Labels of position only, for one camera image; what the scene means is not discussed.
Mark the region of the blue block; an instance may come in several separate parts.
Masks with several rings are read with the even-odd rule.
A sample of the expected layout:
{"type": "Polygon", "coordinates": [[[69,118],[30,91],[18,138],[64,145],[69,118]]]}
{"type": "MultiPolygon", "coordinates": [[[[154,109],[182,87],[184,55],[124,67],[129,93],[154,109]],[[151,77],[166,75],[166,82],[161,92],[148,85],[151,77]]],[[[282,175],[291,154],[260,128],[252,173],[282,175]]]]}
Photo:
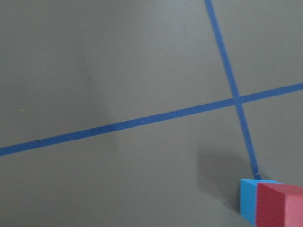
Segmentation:
{"type": "Polygon", "coordinates": [[[240,215],[256,227],[256,204],[258,183],[281,184],[274,180],[240,180],[240,215]]]}

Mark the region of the red block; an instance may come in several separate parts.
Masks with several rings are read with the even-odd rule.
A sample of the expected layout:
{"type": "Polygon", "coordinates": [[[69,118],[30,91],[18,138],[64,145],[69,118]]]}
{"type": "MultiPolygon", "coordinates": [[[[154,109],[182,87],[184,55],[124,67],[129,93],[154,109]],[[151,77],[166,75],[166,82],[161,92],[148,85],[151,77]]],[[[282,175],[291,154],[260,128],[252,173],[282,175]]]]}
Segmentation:
{"type": "Polygon", "coordinates": [[[301,227],[303,188],[290,184],[258,183],[256,226],[301,227]]]}

